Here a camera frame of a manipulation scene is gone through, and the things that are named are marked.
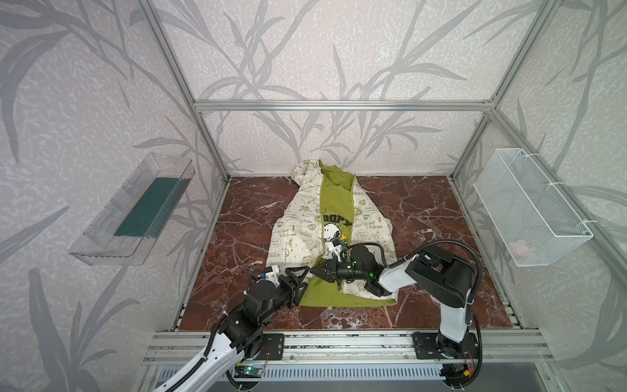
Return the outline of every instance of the wall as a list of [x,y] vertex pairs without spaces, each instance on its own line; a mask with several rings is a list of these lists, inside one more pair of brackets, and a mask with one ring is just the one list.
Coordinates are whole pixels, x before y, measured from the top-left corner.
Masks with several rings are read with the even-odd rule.
[[[129,390],[223,184],[133,2],[7,0],[0,26],[0,390]],[[70,256],[150,151],[197,173],[145,264]]]
[[[499,107],[625,249],[627,2],[564,1]],[[517,267],[472,187],[491,125],[456,179],[526,327],[539,327],[573,391],[627,383],[627,292],[587,243],[546,267]]]
[[[486,100],[540,0],[154,4],[196,100]],[[356,173],[448,174],[479,113],[205,116],[234,174],[288,173],[310,158]]]

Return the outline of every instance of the metal bar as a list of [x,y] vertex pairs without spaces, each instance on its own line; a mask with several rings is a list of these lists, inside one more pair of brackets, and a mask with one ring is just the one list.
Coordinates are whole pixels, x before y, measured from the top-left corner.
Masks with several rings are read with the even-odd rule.
[[455,180],[455,178],[457,178],[457,176],[460,175],[460,172],[464,168],[464,165],[472,156],[472,152],[475,150],[475,147],[477,146],[477,144],[481,141],[481,138],[483,137],[483,133],[485,132],[485,129],[487,128],[489,121],[490,120],[488,119],[488,112],[486,111],[481,116],[481,119],[479,120],[479,123],[475,127],[475,130],[473,131],[473,134],[470,137],[468,144],[464,148],[464,151],[461,153],[461,157],[459,158],[459,160],[455,164],[455,167],[453,168],[453,173],[451,174],[451,178],[453,180]]
[[451,189],[453,190],[453,194],[455,195],[455,198],[457,199],[457,202],[460,205],[461,212],[464,214],[464,217],[466,218],[466,223],[468,223],[470,233],[472,233],[475,239],[475,243],[477,244],[477,247],[479,248],[479,253],[483,257],[483,261],[485,262],[485,265],[488,268],[488,272],[490,272],[490,276],[492,277],[492,280],[495,283],[497,292],[499,296],[501,297],[503,304],[507,302],[507,305],[510,306],[512,310],[514,311],[514,316],[518,320],[519,325],[524,327],[525,321],[519,316],[520,312],[517,310],[516,303],[513,300],[510,300],[509,296],[507,295],[507,290],[505,289],[506,288],[505,282],[501,274],[498,273],[496,261],[492,258],[490,252],[488,252],[488,247],[483,242],[483,237],[481,236],[481,234],[479,234],[479,229],[478,229],[479,226],[477,225],[477,222],[475,221],[474,217],[470,214],[470,209],[468,208],[468,205],[466,204],[466,199],[464,199],[464,197],[461,195],[460,190],[457,187],[457,184],[455,183],[455,180],[451,181]]
[[[493,107],[498,107],[499,103],[503,100],[505,94],[512,86],[516,75],[518,75],[526,59],[531,54],[531,51],[534,49],[536,43],[540,40],[540,37],[542,36],[544,30],[546,30],[546,27],[549,25],[551,19],[553,18],[553,15],[555,15],[555,12],[557,11],[557,8],[559,7],[561,2],[562,0],[544,0],[542,2],[540,8],[538,9],[538,12],[535,14],[535,18],[531,23],[531,27],[529,28],[527,35],[522,40],[518,50],[516,51],[516,54],[514,54],[512,62],[507,67],[505,75],[501,79],[501,82],[498,84],[496,92],[492,95],[492,107],[486,109],[486,111],[491,110]],[[457,161],[457,164],[453,169],[453,174],[451,178],[455,179],[459,175],[461,169],[466,164],[472,152],[475,150],[475,147],[481,140],[486,126],[485,119],[487,118],[487,116],[485,114],[487,113],[484,113],[482,121],[475,129],[475,133],[472,135],[470,141],[468,142],[468,145],[461,154],[460,160]]]
[[[514,126],[503,116],[498,110],[491,110],[489,117],[494,123],[501,129],[503,135],[509,140],[514,147],[525,150],[528,154],[536,154],[534,148],[523,138],[514,128]],[[589,220],[587,225],[593,233],[593,238],[590,240],[596,252],[601,259],[605,262],[608,268],[618,277],[623,285],[627,287],[627,257],[620,249],[618,244],[614,242],[609,233],[599,223],[594,222],[594,217],[583,206],[572,193],[570,188],[563,184],[562,179],[551,169],[540,155],[532,155],[531,158],[538,164],[538,166],[544,171],[547,177],[554,183],[555,186],[562,193],[566,201],[574,208],[577,214],[584,220]]]
[[194,282],[196,281],[196,277],[198,276],[198,271],[200,271],[200,267],[203,264],[204,253],[207,250],[207,246],[209,246],[209,241],[211,240],[211,235],[213,234],[213,230],[216,227],[216,223],[218,222],[218,218],[220,216],[220,209],[222,208],[222,204],[224,203],[224,198],[226,197],[226,193],[228,192],[229,186],[231,185],[231,181],[226,183],[226,186],[220,192],[220,197],[218,198],[218,202],[216,203],[213,217],[211,218],[211,223],[207,226],[207,230],[203,235],[203,242],[200,250],[196,254],[194,259],[194,264],[192,265],[193,273],[189,276],[190,279],[187,281],[187,290],[185,293],[185,297],[181,298],[181,300],[176,305],[176,313],[174,314],[174,320],[172,321],[172,327],[170,331],[174,331],[177,329],[179,317],[182,316],[182,308],[184,305],[187,305],[189,302],[189,298],[192,295],[192,290],[194,288]]
[[209,134],[209,130],[207,129],[207,126],[204,123],[203,118],[196,111],[196,109],[194,109],[194,99],[192,98],[191,92],[189,92],[189,87],[187,86],[187,83],[185,82],[185,78],[183,77],[181,69],[179,68],[178,63],[176,62],[176,59],[174,58],[174,52],[172,51],[172,49],[170,49],[170,46],[167,42],[166,34],[163,30],[163,27],[161,26],[159,22],[157,10],[152,6],[152,3],[150,2],[150,0],[136,0],[136,1],[139,6],[138,7],[139,13],[142,16],[142,19],[146,22],[148,31],[150,32],[155,42],[157,43],[157,48],[161,52],[161,55],[166,61],[166,65],[168,69],[170,69],[170,72],[172,73],[172,77],[174,78],[176,86],[178,87],[183,97],[185,106],[187,107],[191,115],[192,122],[194,122],[194,125],[196,126],[197,130],[200,131],[200,134],[201,134],[201,137],[203,138],[204,143],[207,145],[209,152],[213,156],[213,159],[216,161],[216,164],[218,165],[218,168],[220,169],[220,173],[225,179],[228,179],[229,174],[226,171],[224,162],[222,161],[222,159],[220,158],[220,155],[218,154],[218,150],[216,149],[216,146],[214,145],[211,135]]
[[[285,334],[283,360],[272,363],[302,366],[328,363],[455,363],[417,360],[411,342],[415,330],[272,331]],[[486,362],[553,361],[537,329],[482,330]],[[208,340],[207,332],[158,332],[145,355],[146,364],[184,364]]]
[[498,84],[497,91],[492,96],[492,100],[495,108],[498,107],[500,102],[505,98],[505,94],[512,86],[515,77],[519,74],[520,69],[527,61],[529,55],[533,51],[536,44],[540,41],[542,34],[551,23],[557,8],[559,8],[562,0],[544,0],[535,14],[534,21],[529,28],[527,36],[520,44],[518,51],[514,55],[512,62],[510,63],[507,71],[501,82]]
[[199,112],[266,110],[382,110],[382,111],[456,111],[485,112],[487,101],[314,101],[314,100],[198,100]]

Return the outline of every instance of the snoopy graphic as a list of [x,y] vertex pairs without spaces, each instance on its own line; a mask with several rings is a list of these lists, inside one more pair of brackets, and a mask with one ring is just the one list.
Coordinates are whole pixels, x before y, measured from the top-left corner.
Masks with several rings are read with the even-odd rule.
[[333,258],[333,254],[337,255],[337,259],[340,260],[339,251],[342,249],[342,245],[333,245],[333,240],[339,240],[342,236],[342,232],[340,228],[335,226],[333,223],[327,223],[324,225],[324,230],[322,231],[322,237],[324,238],[324,248],[326,252],[322,255],[324,260],[330,260]]

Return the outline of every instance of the clear plastic tray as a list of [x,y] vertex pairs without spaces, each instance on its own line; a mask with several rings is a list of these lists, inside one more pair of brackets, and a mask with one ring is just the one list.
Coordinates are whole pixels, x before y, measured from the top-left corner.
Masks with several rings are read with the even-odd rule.
[[89,265],[142,265],[195,173],[191,159],[148,153],[70,255]]

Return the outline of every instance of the black mounting plate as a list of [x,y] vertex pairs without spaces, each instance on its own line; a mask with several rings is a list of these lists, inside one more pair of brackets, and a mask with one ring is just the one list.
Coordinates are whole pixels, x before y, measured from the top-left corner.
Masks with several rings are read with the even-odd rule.
[[[446,359],[438,351],[436,346],[437,332],[414,332],[411,334],[411,341],[416,351],[416,359]],[[477,343],[477,337],[473,333],[466,333],[464,341],[461,343],[463,349],[468,350],[472,355],[472,358],[477,360],[479,357],[479,344]],[[463,354],[459,354],[455,359],[464,359]]]
[[285,335],[283,334],[263,334],[261,336],[261,346],[266,347],[259,351],[255,357],[256,361],[279,361],[283,359],[283,344],[285,343]]

